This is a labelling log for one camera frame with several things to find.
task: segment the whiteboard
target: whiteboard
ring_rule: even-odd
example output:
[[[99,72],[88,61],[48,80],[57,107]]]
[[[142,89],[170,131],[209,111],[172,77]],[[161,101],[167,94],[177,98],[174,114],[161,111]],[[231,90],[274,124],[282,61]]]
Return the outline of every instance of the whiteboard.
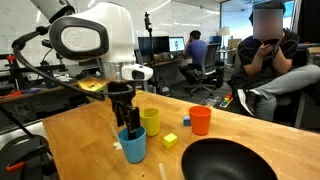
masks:
[[[1,0],[0,7],[0,54],[13,54],[11,45],[14,40],[35,31],[38,26],[48,26],[49,21],[40,14],[37,22],[38,9],[30,0]],[[41,45],[43,39],[49,39],[48,35],[38,36],[31,41],[22,50],[24,57],[34,66],[39,66],[43,56],[50,50]],[[52,50],[46,57],[51,65],[59,64],[56,58],[56,52]],[[64,60],[66,65],[77,64],[75,61]],[[0,70],[7,69],[4,65],[7,61],[0,61]]]

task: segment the small block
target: small block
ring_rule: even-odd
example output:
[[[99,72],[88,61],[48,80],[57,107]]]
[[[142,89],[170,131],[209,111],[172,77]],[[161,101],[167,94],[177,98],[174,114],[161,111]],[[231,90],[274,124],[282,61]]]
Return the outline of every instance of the small block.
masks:
[[[191,126],[190,124],[190,116],[183,116],[183,125],[184,126]]]
[[[184,126],[191,126],[190,120],[183,120]]]
[[[190,120],[190,116],[183,116],[183,120]]]
[[[167,136],[165,136],[163,138],[163,144],[167,147],[167,148],[171,148],[172,146],[174,146],[175,144],[177,144],[178,142],[178,137],[172,133],[168,134]]]

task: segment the ceiling light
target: ceiling light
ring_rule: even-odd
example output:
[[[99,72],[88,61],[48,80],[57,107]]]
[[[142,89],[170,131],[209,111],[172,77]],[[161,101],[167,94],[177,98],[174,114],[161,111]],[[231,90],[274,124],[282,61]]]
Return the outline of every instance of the ceiling light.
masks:
[[[205,12],[210,13],[210,14],[220,14],[220,12],[218,12],[218,11],[209,11],[209,10],[206,10]]]
[[[172,24],[160,23],[161,26],[173,26]]]
[[[40,20],[40,15],[41,15],[41,12],[40,11],[38,11],[38,14],[37,14],[37,23],[39,22],[39,20]]]
[[[167,0],[166,2],[164,2],[164,3],[160,4],[159,6],[157,6],[156,8],[153,8],[153,9],[151,9],[150,11],[147,11],[148,14],[150,14],[150,13],[152,13],[152,12],[154,12],[154,11],[160,9],[160,8],[162,8],[163,6],[165,6],[166,4],[168,4],[169,2],[171,2],[171,0]]]
[[[198,18],[194,18],[193,20],[199,20],[199,19],[206,18],[206,17],[209,17],[209,16],[213,16],[213,14],[209,14],[209,15],[198,17]]]
[[[89,2],[89,4],[88,4],[88,8],[90,8],[95,1],[96,1],[96,0],[91,0],[91,1]]]
[[[181,24],[181,26],[196,26],[196,27],[199,27],[200,24]]]

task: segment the cup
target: cup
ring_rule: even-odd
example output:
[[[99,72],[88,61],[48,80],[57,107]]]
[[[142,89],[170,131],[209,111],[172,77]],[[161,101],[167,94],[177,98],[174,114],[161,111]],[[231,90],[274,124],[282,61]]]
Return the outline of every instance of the cup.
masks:
[[[209,132],[211,110],[206,106],[193,106],[189,109],[191,130],[196,135],[206,135]]]
[[[140,126],[136,131],[136,138],[129,140],[128,128],[119,132],[119,141],[127,161],[136,164],[146,156],[146,129]]]
[[[154,136],[160,132],[160,111],[157,108],[148,108],[140,112],[141,124],[147,130],[147,136]]]

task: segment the orange cup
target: orange cup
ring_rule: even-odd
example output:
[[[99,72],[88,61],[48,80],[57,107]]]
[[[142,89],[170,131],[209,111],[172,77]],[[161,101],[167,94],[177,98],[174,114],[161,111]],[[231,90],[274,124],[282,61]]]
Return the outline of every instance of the orange cup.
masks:
[[[211,110],[206,106],[193,106],[189,109],[191,130],[196,135],[206,135],[209,132]]]

